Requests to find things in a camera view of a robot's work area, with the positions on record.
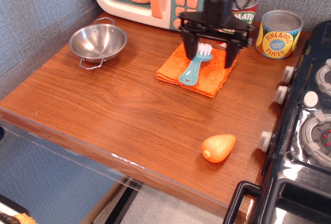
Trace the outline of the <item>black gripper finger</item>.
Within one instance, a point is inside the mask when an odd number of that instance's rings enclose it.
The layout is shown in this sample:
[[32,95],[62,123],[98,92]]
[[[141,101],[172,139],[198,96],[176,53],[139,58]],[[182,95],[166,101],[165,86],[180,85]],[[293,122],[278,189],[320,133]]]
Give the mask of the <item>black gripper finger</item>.
[[183,34],[183,42],[186,56],[188,59],[192,60],[198,49],[199,38],[195,34]]
[[231,42],[228,43],[226,49],[226,58],[225,58],[225,69],[228,69],[232,66],[233,61],[235,60],[239,51],[239,45],[237,43]]

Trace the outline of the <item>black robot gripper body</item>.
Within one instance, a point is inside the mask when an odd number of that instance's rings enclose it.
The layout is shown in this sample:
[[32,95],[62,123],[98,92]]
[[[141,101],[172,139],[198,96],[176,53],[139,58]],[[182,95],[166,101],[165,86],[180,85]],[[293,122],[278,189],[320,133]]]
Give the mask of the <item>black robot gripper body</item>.
[[251,24],[237,19],[232,14],[234,0],[204,0],[203,10],[181,12],[180,30],[183,34],[195,34],[215,41],[237,43],[240,47],[252,44]]

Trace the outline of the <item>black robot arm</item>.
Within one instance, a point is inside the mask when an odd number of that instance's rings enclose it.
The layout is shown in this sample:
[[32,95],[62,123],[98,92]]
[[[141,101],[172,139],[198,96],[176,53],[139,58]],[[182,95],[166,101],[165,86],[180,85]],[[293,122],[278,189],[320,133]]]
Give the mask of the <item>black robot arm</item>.
[[188,59],[195,56],[200,37],[227,44],[225,68],[232,66],[239,49],[251,45],[250,32],[254,27],[233,15],[232,6],[235,2],[204,0],[202,11],[179,14],[179,29]]

